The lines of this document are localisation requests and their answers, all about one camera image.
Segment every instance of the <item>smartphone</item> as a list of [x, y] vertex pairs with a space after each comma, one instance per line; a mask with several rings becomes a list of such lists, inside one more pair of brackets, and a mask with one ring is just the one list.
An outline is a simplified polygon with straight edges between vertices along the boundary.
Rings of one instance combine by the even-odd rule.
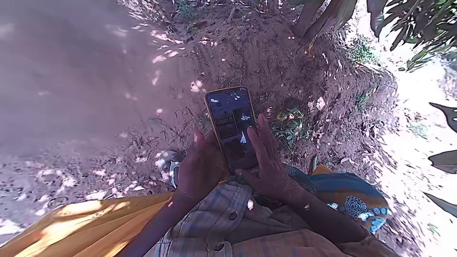
[[252, 169], [258, 166], [257, 157], [247, 134], [255, 129], [255, 117], [247, 88], [230, 87], [211, 91], [205, 96], [214, 132], [230, 170]]

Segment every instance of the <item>dry leaf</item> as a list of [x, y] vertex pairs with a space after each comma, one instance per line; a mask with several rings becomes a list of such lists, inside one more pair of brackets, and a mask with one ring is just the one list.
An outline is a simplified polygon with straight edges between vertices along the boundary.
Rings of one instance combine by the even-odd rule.
[[349, 161], [349, 160], [350, 160], [349, 157], [345, 157], [345, 158], [341, 159], [340, 164], [343, 163], [343, 162], [345, 162], [345, 161]]

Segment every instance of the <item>orange cloth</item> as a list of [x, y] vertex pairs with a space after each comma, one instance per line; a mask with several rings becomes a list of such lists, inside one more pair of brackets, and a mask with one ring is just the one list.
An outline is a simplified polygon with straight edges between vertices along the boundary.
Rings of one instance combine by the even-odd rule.
[[0, 256], [115, 256], [172, 195], [89, 201], [60, 207], [0, 247]]

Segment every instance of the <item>weeds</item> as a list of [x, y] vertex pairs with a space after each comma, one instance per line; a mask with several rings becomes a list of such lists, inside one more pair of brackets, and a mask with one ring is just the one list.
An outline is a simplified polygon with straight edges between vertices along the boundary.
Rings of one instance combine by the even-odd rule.
[[193, 19], [197, 15], [195, 13], [195, 8], [191, 6], [188, 0], [178, 0], [178, 14], [184, 19]]
[[365, 93], [361, 93], [361, 94], [356, 94], [354, 96], [355, 98], [355, 103], [354, 105], [356, 106], [356, 109], [357, 110], [365, 110], [365, 106], [368, 102], [368, 99], [370, 99], [370, 93], [369, 92], [365, 92]]
[[353, 41], [353, 45], [348, 49], [347, 58], [356, 63], [371, 63], [375, 64], [379, 62], [379, 57], [374, 53], [374, 50], [368, 44], [367, 39], [364, 36]]
[[292, 151], [294, 143], [299, 139], [311, 139], [310, 124], [303, 125], [303, 113], [297, 108], [287, 109], [278, 113], [277, 121], [272, 124], [275, 136]]
[[408, 128], [416, 137], [427, 139], [427, 127], [424, 124], [410, 125]]

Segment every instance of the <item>fallen leaf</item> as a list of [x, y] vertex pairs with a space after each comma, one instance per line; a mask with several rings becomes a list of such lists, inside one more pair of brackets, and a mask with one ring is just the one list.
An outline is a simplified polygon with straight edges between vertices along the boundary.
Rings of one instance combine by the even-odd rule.
[[349, 160], [350, 160], [349, 157], [345, 157], [345, 158], [341, 159], [340, 164], [343, 163], [343, 162], [345, 162], [345, 161], [349, 161]]
[[144, 187], [142, 186], [136, 186], [134, 189], [132, 189], [132, 191], [140, 191], [140, 190], [143, 190], [145, 189]]

